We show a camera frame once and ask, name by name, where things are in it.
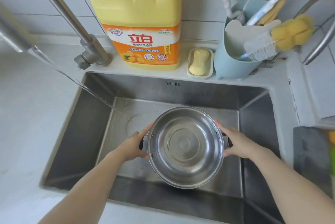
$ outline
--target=yellow plastic jug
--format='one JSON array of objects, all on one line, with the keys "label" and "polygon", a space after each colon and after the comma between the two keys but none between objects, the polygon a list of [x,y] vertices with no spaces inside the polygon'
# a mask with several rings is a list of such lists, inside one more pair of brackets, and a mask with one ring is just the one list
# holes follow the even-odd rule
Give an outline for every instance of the yellow plastic jug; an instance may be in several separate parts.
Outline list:
[{"label": "yellow plastic jug", "polygon": [[148,70],[179,65],[182,0],[91,0],[123,60]]}]

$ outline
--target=sink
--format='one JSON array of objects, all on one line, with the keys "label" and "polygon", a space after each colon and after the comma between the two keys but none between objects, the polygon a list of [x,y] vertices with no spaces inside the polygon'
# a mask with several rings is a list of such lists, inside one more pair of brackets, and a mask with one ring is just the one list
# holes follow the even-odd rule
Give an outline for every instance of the sink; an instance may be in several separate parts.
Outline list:
[{"label": "sink", "polygon": [[[267,89],[99,73],[87,73],[85,85],[113,108],[81,91],[50,157],[44,188],[70,190],[133,132],[185,105],[238,128],[280,156]],[[192,190],[165,184],[147,159],[137,158],[120,168],[109,200],[231,224],[283,223],[258,168],[237,156],[224,158],[219,173]]]}]

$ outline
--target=bottle label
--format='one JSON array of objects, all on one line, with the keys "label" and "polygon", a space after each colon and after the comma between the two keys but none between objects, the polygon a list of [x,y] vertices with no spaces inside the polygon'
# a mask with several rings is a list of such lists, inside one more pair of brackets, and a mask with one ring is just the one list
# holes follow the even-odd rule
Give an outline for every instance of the bottle label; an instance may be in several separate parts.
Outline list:
[{"label": "bottle label", "polygon": [[149,65],[179,62],[180,23],[152,28],[102,25],[124,61]]}]

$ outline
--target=person's left arm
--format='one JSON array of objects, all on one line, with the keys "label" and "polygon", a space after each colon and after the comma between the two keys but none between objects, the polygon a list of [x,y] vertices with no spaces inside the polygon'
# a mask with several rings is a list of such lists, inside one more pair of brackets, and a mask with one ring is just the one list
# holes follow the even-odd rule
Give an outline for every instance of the person's left arm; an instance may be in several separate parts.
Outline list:
[{"label": "person's left arm", "polygon": [[122,164],[136,157],[148,158],[139,149],[142,138],[151,124],[135,132],[91,171],[38,224],[97,224],[105,208],[116,174]]}]

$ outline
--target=soap dish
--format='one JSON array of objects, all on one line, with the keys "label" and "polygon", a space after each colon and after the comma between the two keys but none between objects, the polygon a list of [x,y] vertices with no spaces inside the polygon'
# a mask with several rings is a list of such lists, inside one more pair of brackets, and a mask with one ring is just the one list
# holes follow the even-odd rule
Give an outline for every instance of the soap dish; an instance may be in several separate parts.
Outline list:
[{"label": "soap dish", "polygon": [[201,49],[206,49],[209,52],[209,57],[206,60],[206,74],[204,74],[203,76],[196,76],[194,74],[192,74],[190,72],[190,66],[193,63],[193,58],[194,58],[194,51],[197,50],[199,48],[192,48],[189,52],[189,58],[188,58],[188,64],[187,64],[187,75],[191,78],[196,78],[196,79],[202,79],[205,80],[207,78],[209,78],[212,74],[213,74],[213,66],[214,66],[214,53],[211,49],[208,48],[201,48]]}]

